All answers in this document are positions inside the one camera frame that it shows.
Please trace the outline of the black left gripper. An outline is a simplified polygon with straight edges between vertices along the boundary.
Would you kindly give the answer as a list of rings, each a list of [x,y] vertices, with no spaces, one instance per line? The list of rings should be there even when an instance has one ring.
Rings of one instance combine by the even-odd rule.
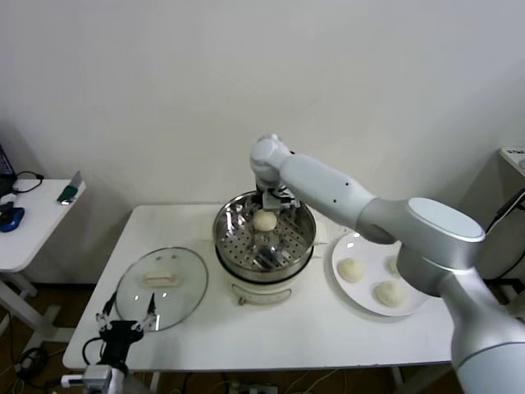
[[[106,301],[101,312],[96,313],[99,335],[105,343],[100,363],[124,364],[130,347],[144,337],[144,331],[152,331],[157,324],[155,294],[151,295],[147,312],[139,321],[110,321],[115,303],[115,293]]]

